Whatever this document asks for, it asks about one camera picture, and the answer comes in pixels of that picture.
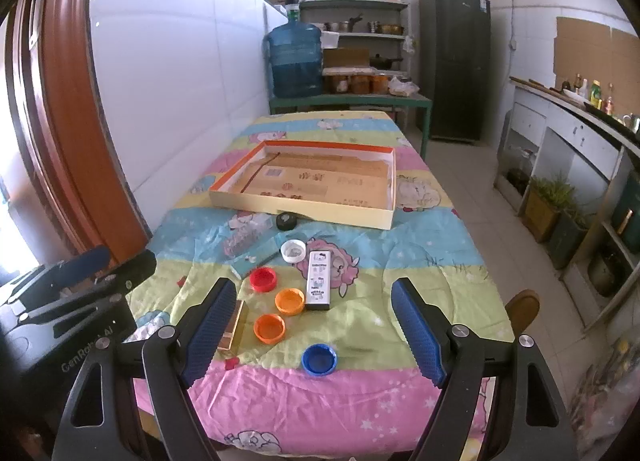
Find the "green plant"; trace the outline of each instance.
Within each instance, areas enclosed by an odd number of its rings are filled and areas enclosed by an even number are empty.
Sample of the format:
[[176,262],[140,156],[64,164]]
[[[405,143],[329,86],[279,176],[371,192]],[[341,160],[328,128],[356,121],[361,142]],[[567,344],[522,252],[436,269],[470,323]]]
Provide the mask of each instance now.
[[568,206],[564,208],[564,211],[571,219],[574,220],[574,223],[577,224],[580,228],[589,228],[588,216],[586,216],[582,212],[582,210],[580,210],[578,203],[572,201]]
[[552,180],[547,178],[531,178],[533,188],[538,191],[540,197],[550,205],[562,210],[574,203],[575,187],[566,182],[566,178],[558,174]]

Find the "colorful bedsheet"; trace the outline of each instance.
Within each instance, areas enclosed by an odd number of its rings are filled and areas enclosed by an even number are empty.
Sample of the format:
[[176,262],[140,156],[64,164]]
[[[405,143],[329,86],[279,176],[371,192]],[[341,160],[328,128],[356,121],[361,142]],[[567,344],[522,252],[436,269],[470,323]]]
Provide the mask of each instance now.
[[[232,273],[229,255],[254,239],[251,251],[278,232],[258,216],[210,206],[207,189],[220,173],[264,139],[320,140],[393,146],[398,202],[388,231],[302,221],[307,250],[331,250],[331,310],[285,317],[286,338],[258,341],[253,323],[276,313],[279,289],[305,289],[306,261],[291,266],[278,255],[268,264],[278,287],[254,293]],[[433,203],[433,190],[440,203]],[[513,340],[495,284],[449,198],[395,123],[382,112],[315,112],[261,117],[241,133],[171,210],[148,245],[156,273],[129,295],[136,339],[176,324],[221,277],[236,282],[248,314],[238,349],[211,362],[190,389],[208,436],[222,443],[281,455],[349,455],[413,449],[439,390],[420,376],[390,303],[392,283],[408,277],[427,303],[481,337]],[[331,344],[336,372],[311,378],[300,368],[303,350]],[[486,426],[493,384],[484,380],[463,459],[475,459]],[[152,412],[143,380],[140,408]]]

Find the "blue water jug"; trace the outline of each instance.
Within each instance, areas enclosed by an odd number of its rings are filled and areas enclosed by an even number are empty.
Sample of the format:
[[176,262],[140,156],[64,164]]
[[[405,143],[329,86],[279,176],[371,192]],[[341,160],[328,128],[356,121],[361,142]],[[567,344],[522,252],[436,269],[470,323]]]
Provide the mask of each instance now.
[[267,35],[273,93],[278,98],[298,98],[322,93],[321,32],[298,21],[297,4],[290,8],[289,22]]

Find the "blue bottle cap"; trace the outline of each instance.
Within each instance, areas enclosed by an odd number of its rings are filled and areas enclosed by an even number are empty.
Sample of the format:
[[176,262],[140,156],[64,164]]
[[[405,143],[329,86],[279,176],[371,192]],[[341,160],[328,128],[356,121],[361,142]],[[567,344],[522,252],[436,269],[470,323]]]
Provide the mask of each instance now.
[[334,372],[338,356],[327,344],[313,344],[302,353],[302,367],[311,376],[326,376]]

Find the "refrigerator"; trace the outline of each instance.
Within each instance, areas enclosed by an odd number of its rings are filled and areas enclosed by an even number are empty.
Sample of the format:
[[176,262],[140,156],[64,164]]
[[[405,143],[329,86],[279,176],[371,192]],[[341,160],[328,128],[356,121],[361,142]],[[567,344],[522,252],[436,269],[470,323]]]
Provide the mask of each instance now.
[[[487,0],[420,0],[420,93],[433,101],[432,138],[480,139],[488,95]],[[422,119],[416,124],[422,130]]]

